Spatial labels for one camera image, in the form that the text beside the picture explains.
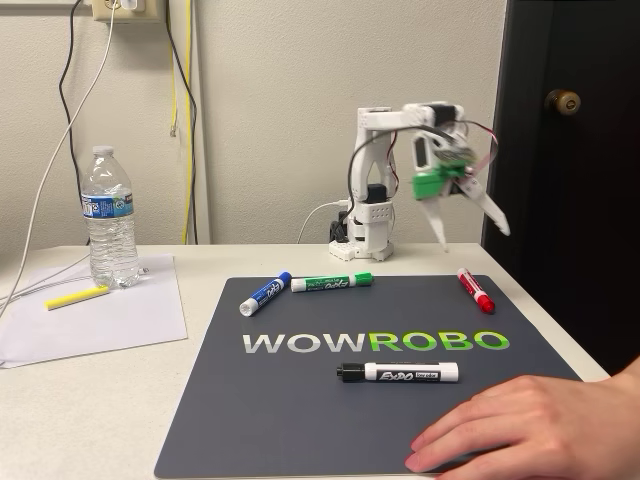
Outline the person's hand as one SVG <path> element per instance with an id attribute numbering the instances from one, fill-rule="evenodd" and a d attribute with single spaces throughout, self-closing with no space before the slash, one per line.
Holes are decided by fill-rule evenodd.
<path id="1" fill-rule="evenodd" d="M 636 479 L 639 363 L 598 382 L 520 376 L 456 406 L 419 434 L 405 466 L 478 455 L 446 479 Z"/>

